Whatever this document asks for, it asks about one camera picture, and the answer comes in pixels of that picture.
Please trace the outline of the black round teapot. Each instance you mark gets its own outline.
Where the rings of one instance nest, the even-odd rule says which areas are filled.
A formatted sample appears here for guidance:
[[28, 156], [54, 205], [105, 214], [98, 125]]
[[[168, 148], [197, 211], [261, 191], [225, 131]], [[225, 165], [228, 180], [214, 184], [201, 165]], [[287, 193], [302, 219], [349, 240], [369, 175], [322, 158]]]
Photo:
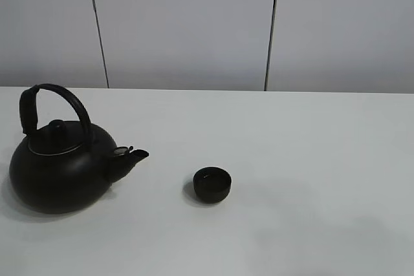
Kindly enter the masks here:
[[[38, 127], [40, 90], [60, 95], [78, 119]], [[12, 155], [9, 179], [18, 199], [40, 213], [72, 213], [92, 205], [149, 156], [142, 149], [117, 146], [91, 122], [83, 103], [60, 85], [43, 83], [22, 92], [19, 117], [25, 137]]]

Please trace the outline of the small black teacup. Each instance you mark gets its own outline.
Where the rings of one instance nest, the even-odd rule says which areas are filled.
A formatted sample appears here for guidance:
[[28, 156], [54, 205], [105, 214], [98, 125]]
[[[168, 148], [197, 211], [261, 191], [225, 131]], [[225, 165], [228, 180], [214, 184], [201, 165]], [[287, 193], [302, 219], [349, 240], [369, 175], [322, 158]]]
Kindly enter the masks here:
[[230, 193], [232, 177], [219, 167], [204, 167], [193, 176], [195, 196], [205, 204], [218, 204]]

